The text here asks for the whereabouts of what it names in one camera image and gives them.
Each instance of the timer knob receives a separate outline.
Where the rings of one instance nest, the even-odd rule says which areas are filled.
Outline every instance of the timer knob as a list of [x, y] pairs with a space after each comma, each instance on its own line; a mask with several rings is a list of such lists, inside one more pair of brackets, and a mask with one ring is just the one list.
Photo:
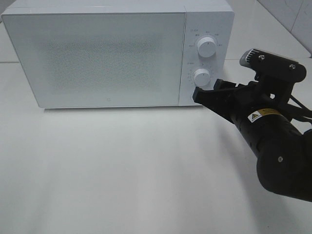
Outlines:
[[204, 37], [197, 43], [197, 50], [200, 56], [208, 58], [215, 54], [216, 42], [212, 37]]
[[194, 72], [194, 82], [196, 86], [206, 86], [210, 81], [210, 73], [207, 69], [201, 68]]

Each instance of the warning label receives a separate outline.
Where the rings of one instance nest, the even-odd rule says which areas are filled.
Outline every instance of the warning label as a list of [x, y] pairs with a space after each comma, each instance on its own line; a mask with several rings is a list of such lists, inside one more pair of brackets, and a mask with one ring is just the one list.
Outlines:
[[253, 123], [257, 119], [260, 119], [261, 117], [267, 116], [267, 115], [280, 115], [281, 116], [282, 114], [279, 113], [277, 110], [265, 108], [265, 109], [257, 110], [255, 112], [251, 113], [248, 116], [248, 119], [250, 120], [251, 123]]

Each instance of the white tabletop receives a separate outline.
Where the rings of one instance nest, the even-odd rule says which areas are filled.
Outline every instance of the white tabletop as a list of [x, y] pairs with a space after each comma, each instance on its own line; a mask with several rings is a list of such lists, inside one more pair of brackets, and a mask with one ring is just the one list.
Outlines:
[[[312, 107], [312, 59], [281, 44], [308, 70], [294, 95]], [[253, 76], [225, 62], [224, 79]], [[311, 204], [263, 189], [238, 130], [206, 108], [43, 110], [18, 63], [0, 64], [0, 108], [0, 233], [311, 233]]]

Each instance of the robotic arm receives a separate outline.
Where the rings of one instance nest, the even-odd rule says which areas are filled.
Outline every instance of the robotic arm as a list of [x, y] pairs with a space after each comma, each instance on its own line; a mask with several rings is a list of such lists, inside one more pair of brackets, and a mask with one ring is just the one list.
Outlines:
[[[257, 157], [265, 189], [312, 201], [312, 129], [302, 135], [290, 123], [312, 123], [312, 111], [292, 96], [305, 67], [258, 49], [247, 51], [240, 64], [256, 72], [256, 81], [237, 85], [218, 79], [214, 90], [196, 87], [194, 101], [235, 124]], [[288, 104], [290, 99], [299, 107]]]

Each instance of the microwave oven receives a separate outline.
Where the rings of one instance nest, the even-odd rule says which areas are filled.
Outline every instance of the microwave oven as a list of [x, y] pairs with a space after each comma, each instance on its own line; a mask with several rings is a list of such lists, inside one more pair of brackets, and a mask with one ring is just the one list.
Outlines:
[[39, 107], [191, 106], [220, 78], [225, 0], [17, 0], [1, 16]]

